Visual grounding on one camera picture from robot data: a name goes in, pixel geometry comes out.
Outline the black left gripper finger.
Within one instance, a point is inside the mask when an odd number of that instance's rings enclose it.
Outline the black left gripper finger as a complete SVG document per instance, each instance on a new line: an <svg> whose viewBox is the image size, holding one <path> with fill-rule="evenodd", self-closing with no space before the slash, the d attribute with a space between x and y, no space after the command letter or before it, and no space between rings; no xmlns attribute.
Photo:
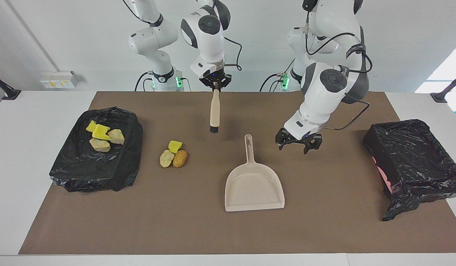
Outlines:
<svg viewBox="0 0 456 266"><path fill-rule="evenodd" d="M275 136L275 143L277 143L279 150L282 150L283 146L296 143L297 141L298 140L293 137L286 129L280 129Z"/></svg>
<svg viewBox="0 0 456 266"><path fill-rule="evenodd" d="M307 154L309 150L318 150L322 143L321 134L311 134L303 138L303 143L305 145L304 154Z"/></svg>

